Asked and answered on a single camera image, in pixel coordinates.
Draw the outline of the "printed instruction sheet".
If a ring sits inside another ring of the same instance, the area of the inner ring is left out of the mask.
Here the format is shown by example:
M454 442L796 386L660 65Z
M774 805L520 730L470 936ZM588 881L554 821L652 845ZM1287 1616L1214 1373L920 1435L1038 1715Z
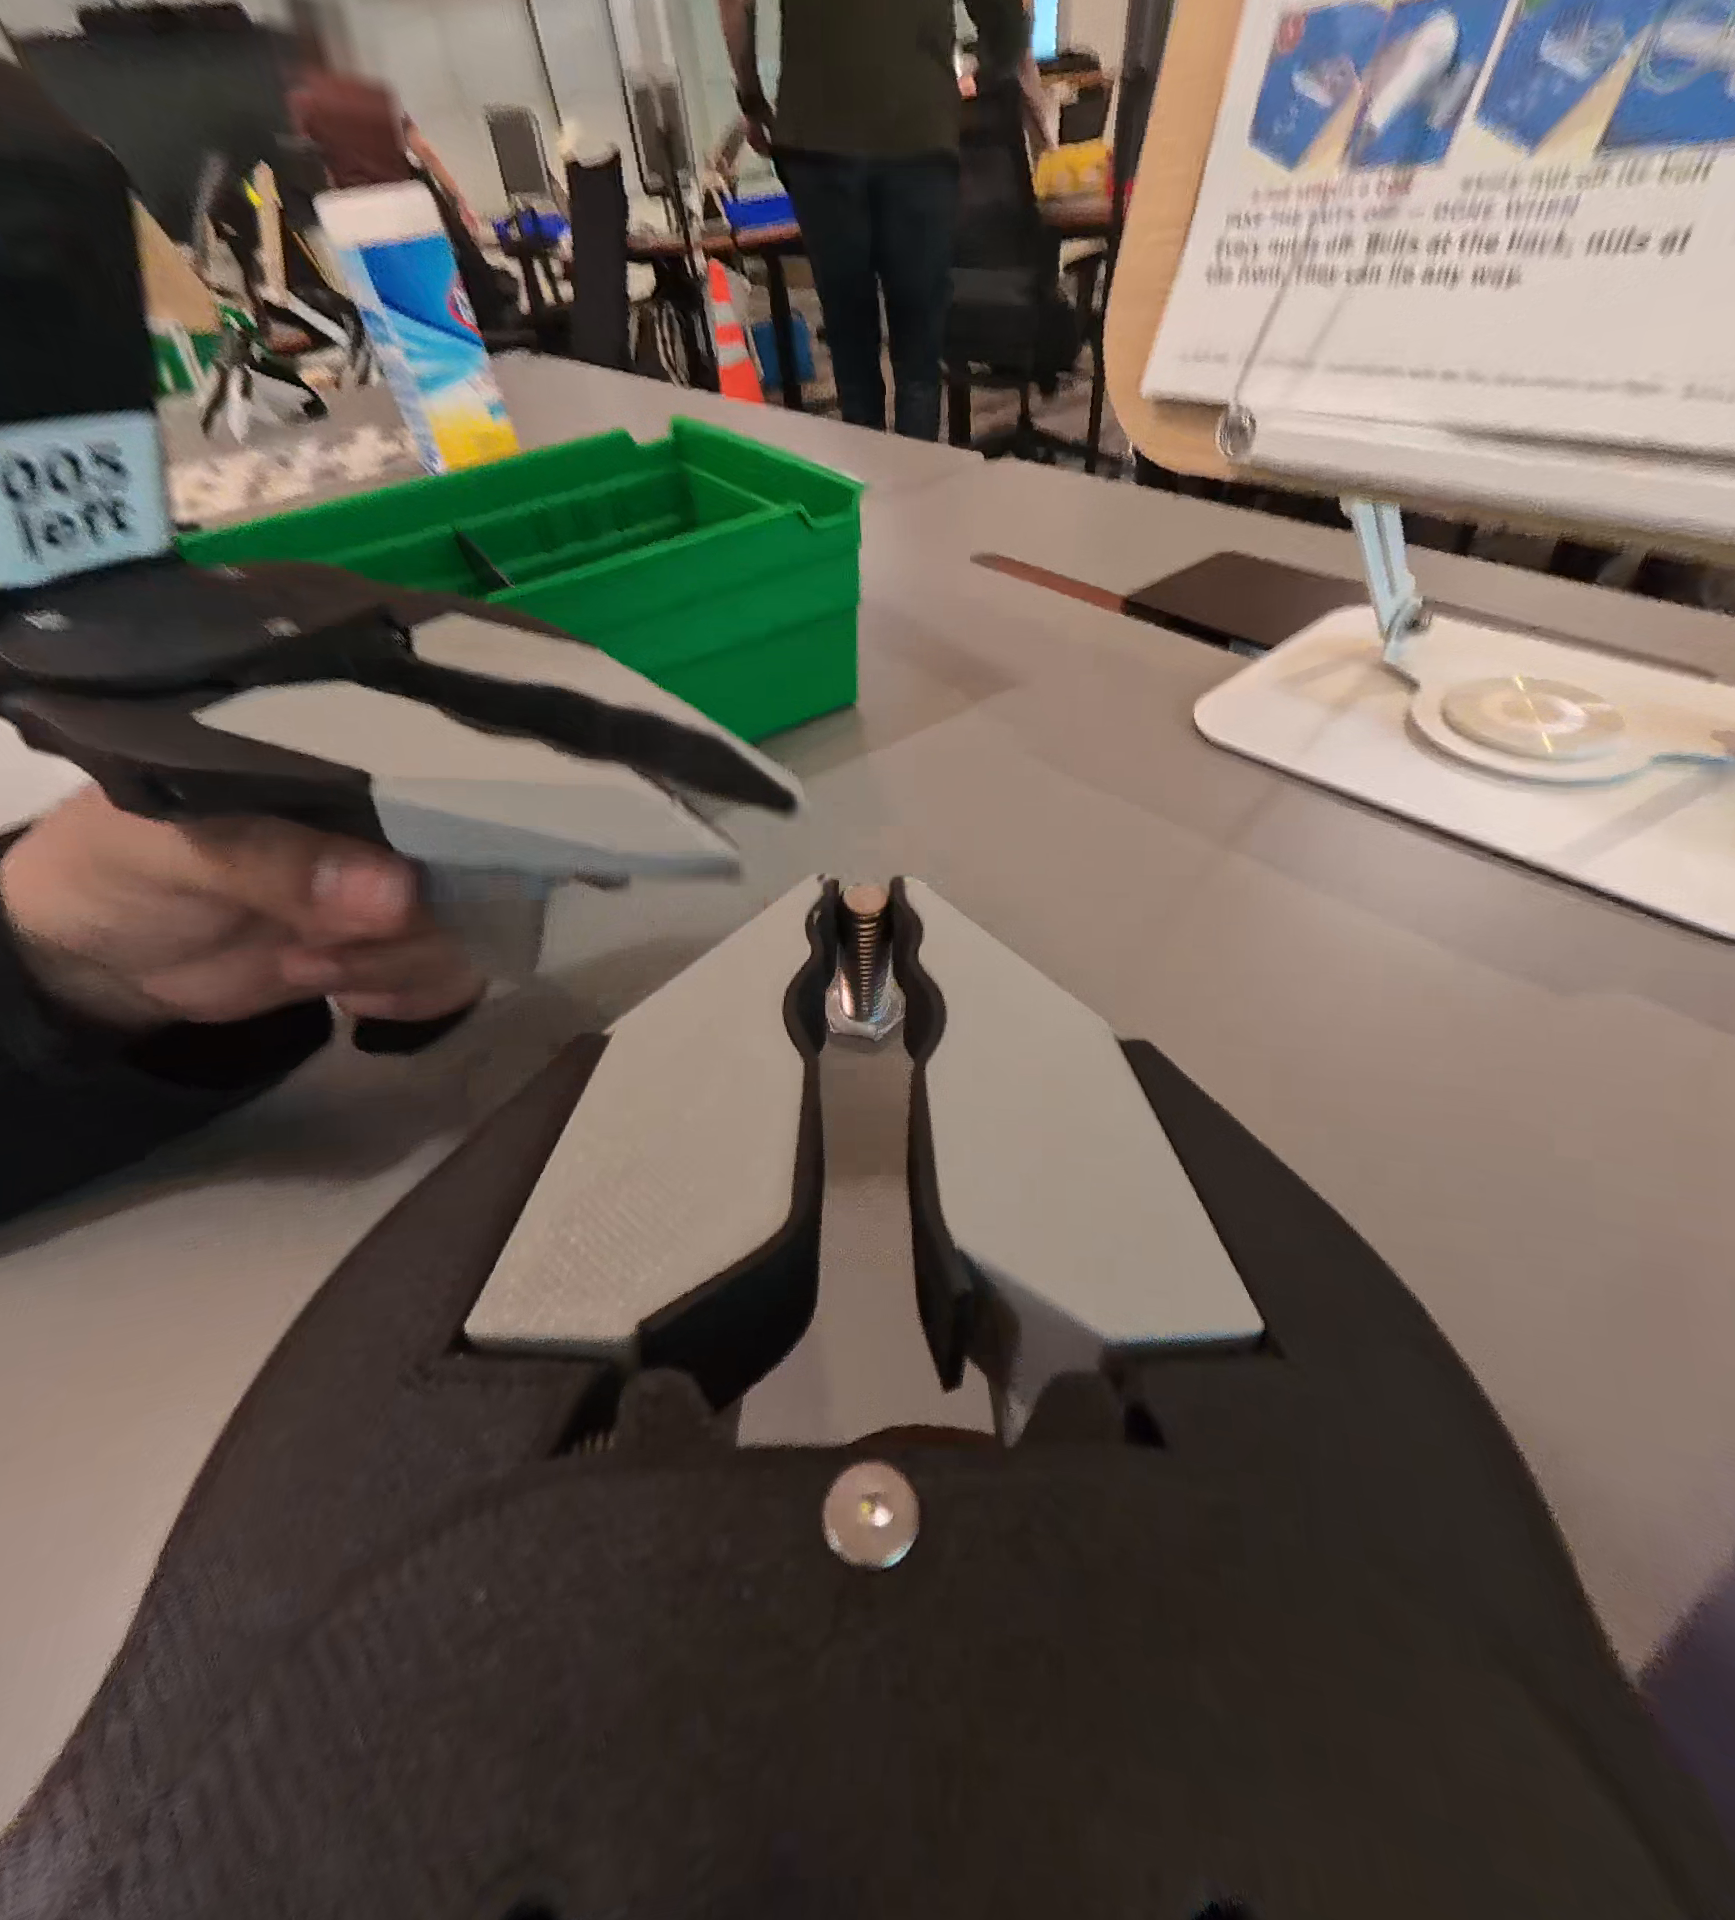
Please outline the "printed instruction sheet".
M1142 392L1735 460L1735 2L1239 3Z

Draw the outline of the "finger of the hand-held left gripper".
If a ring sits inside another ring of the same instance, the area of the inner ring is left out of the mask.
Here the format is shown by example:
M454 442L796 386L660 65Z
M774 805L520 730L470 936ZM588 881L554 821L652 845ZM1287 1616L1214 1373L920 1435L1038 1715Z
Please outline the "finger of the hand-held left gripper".
M468 726L634 772L678 793L796 811L800 780L678 693L608 651L448 612L410 628L400 691Z
M628 767L482 731L358 683L238 691L218 734L364 774L390 845L488 975L532 975L550 900L570 883L730 879L736 845Z

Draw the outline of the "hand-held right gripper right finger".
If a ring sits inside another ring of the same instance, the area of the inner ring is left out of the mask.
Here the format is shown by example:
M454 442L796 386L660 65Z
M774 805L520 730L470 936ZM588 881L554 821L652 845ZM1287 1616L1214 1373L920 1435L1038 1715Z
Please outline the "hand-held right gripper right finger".
M1263 1312L1114 1027L932 883L900 876L888 911L940 1388L976 1373L1026 1415L1062 1375L1255 1350Z

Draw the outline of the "green plastic bin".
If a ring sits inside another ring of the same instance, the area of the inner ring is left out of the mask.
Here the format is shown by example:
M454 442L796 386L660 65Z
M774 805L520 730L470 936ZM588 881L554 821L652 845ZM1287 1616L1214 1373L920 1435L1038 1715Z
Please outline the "green plastic bin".
M182 538L526 614L748 742L852 707L864 484L674 415Z

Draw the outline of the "silver hex bolt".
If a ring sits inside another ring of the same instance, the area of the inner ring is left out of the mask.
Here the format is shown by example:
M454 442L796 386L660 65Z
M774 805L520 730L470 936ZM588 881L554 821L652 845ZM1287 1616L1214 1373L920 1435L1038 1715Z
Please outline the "silver hex bolt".
M856 1048L898 1037L906 996L894 972L894 900L888 879L844 879L832 900L834 966L826 988L830 1036Z

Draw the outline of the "white document stand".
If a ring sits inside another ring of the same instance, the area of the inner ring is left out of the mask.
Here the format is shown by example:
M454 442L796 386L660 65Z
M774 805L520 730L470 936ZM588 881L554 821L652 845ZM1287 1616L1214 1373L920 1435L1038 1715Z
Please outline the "white document stand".
M1204 695L1215 747L1735 943L1735 683L1503 614L1431 610L1403 511L1735 564L1735 457L1144 396L1239 3L1176 3L1110 311L1122 427L1160 467L1335 496L1363 608Z

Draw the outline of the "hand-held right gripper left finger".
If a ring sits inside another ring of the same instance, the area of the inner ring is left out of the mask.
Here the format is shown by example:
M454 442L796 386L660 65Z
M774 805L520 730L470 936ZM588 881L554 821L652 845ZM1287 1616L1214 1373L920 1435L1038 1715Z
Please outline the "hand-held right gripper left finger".
M608 1030L464 1323L496 1356L742 1399L818 1300L828 883L808 876Z

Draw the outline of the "black office chair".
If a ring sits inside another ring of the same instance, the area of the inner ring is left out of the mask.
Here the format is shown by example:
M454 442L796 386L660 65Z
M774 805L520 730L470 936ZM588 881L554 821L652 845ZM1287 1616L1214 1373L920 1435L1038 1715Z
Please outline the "black office chair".
M1024 85L990 75L962 103L960 187L946 320L948 439L988 460L1102 467L1104 370L1096 296L1076 303L1062 274L1064 240L1044 218L1028 157ZM1050 397L1090 353L1084 437L1038 424Z

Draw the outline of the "wipes canister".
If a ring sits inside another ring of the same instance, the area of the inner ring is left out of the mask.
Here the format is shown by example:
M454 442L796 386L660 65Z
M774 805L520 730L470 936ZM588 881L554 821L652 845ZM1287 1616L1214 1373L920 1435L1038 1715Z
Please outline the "wipes canister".
M314 206L422 465L452 474L516 456L520 437L432 190L414 177L332 187Z

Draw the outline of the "person's left hand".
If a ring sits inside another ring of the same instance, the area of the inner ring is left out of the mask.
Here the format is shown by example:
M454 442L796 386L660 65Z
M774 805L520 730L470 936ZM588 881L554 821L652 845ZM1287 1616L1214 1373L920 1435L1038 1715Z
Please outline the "person's left hand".
M422 1023L488 988L400 854L266 818L154 821L94 785L6 848L0 902L38 986L122 1030L310 1001Z

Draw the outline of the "orange traffic cone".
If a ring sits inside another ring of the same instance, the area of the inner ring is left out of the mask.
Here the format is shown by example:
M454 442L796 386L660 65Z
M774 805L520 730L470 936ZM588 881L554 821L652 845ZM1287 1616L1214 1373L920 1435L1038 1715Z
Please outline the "orange traffic cone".
M704 279L718 389L730 401L764 406L766 387L746 324L744 289L716 255L706 259Z

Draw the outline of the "black flat panel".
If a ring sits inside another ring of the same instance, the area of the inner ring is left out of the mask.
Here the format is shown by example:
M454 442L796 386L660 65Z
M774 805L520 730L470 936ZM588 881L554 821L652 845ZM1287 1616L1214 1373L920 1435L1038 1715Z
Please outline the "black flat panel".
M1237 549L1134 588L1122 602L1134 620L1241 657L1267 654L1333 612L1361 608L1359 579Z

